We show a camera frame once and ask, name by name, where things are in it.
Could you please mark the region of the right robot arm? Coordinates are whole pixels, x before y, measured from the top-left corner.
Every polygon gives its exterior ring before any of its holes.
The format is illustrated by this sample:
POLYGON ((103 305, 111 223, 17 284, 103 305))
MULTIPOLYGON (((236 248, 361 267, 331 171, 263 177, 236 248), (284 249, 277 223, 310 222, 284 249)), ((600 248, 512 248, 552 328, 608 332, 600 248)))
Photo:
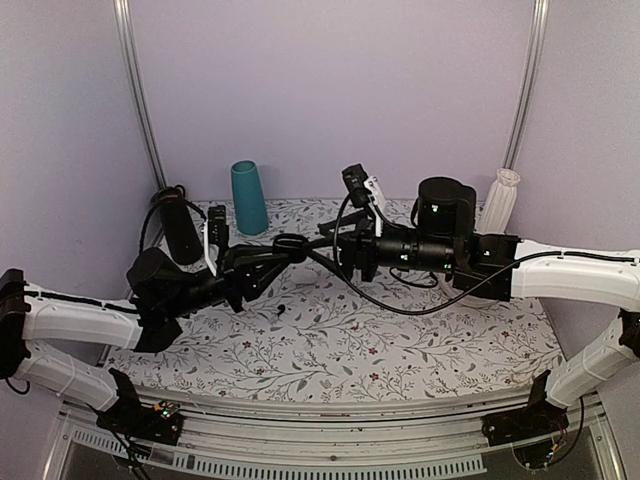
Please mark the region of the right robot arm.
POLYGON ((508 301, 561 298, 615 306, 616 319, 600 336, 559 367, 538 377, 517 427, 537 436, 566 409, 639 359, 639 253, 569 250, 506 234, 474 230, 476 192, 447 177, 423 180, 411 225, 384 217, 374 178, 346 172, 345 205, 319 227, 334 249, 336 274, 360 270, 370 281, 380 267, 442 273, 462 297, 508 301))

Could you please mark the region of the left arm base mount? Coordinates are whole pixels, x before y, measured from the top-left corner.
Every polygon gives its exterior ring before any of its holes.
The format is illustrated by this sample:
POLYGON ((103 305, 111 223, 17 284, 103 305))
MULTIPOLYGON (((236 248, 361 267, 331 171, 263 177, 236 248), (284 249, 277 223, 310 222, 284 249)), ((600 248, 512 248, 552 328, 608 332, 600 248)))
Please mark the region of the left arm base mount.
POLYGON ((101 428, 135 439, 176 446, 184 416, 164 413, 164 409, 143 406, 139 401, 119 399, 106 411, 96 411, 101 428))

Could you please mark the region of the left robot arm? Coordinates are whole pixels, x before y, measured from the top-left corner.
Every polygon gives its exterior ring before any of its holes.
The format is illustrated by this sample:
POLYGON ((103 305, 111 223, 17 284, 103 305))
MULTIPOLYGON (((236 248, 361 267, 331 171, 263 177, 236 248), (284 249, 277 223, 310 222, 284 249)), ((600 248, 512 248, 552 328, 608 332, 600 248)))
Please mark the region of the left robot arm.
POLYGON ((1 277, 1 377, 71 397, 106 413, 126 433, 141 433, 149 415, 127 375, 93 367, 49 340, 159 353, 181 335, 180 319, 221 303, 240 312, 282 271, 305 258, 302 251, 278 245, 236 245, 219 253, 213 267, 188 272, 153 247, 127 273, 129 300, 48 291, 27 283, 22 270, 9 269, 1 277))

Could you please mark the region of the black earbud charging case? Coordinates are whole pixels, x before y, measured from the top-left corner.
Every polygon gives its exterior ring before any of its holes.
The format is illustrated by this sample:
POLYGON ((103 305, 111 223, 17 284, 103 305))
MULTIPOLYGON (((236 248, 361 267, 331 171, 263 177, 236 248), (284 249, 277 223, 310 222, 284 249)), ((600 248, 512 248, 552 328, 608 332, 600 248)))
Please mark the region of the black earbud charging case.
POLYGON ((300 264, 308 257, 309 240, 302 235, 281 233, 273 239, 273 251, 279 255, 286 255, 292 264, 300 264))

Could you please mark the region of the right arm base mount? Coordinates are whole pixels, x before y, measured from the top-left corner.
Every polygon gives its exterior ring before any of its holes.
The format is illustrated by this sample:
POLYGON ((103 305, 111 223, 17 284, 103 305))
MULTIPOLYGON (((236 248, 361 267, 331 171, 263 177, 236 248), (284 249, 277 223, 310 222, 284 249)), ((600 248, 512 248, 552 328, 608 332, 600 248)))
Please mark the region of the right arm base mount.
POLYGON ((481 419, 481 432, 490 446, 524 441, 559 432, 568 426, 567 408, 558 408, 546 400, 488 414, 481 419))

